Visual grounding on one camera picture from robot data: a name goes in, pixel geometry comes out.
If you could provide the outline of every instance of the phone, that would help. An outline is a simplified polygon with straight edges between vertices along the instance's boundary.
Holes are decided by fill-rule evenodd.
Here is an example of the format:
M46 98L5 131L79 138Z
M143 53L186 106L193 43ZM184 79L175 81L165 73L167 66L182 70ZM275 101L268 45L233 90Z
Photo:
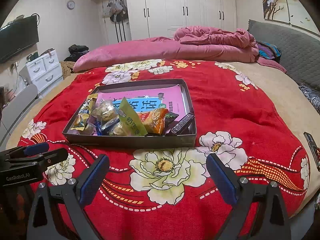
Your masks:
M320 149L317 147L317 144L311 134L309 134L307 132L304 132L303 134L304 134L305 138L307 139L307 142L309 144L313 158L316 162L317 169L318 169L318 171L320 171L320 165L319 165Z

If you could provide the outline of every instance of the tan bedsheet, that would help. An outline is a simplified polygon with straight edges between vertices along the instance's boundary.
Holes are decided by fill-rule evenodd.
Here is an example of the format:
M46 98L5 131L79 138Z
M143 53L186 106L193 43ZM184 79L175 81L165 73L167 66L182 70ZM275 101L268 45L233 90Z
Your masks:
M258 87L260 87L273 101L279 115L287 124L292 133L301 141L308 152L310 160L310 183L307 194L297 210L298 213L305 204L312 198L320 187L320 172L316 168L312 153L303 133L309 132L314 140L320 145L320 115L304 97L298 85L280 70L261 66L257 63L245 64L229 62L247 75ZM18 125L11 135L7 148L12 148L19 142L20 136L28 123L33 119L41 108L65 87L70 85L77 74L68 76L66 80L55 87L44 99L35 105L27 114L24 120Z

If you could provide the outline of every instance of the metal screw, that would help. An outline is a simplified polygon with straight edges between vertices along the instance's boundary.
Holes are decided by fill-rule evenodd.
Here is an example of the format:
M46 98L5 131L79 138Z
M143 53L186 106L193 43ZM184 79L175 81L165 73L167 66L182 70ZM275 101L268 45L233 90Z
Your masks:
M241 177L241 178L240 178L240 182L241 182L242 184L247 184L247 183L248 183L248 179L247 179L246 177Z
M278 184L275 181L270 182L271 187L278 187Z
M44 188L45 187L45 183L44 182L41 182L40 184L39 184L39 188Z
M72 178L68 180L68 184L73 185L76 183L76 179Z

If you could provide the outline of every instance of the blue gripper pad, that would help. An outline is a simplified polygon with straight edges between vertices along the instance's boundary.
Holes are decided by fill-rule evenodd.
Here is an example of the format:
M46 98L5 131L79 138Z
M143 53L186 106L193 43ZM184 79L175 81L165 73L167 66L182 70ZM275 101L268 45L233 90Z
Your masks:
M224 166L222 161L216 154L210 154L206 160L207 170L216 184L223 200L231 205L235 206L238 201L239 185L237 183L237 175L233 170Z
M23 153L26 156L34 156L40 153L47 152L49 150L48 143L38 143L35 145L28 146L24 149Z
M100 155L99 158L90 167L91 173L80 188L79 205L84 208L93 201L101 183L109 170L109 158L106 155Z

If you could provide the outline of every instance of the white wardrobe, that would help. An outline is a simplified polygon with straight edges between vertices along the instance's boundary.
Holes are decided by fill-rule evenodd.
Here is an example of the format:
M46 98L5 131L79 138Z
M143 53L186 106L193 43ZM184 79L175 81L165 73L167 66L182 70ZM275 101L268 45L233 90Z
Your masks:
M236 0L127 0L133 40L164 36L201 25L236 30Z

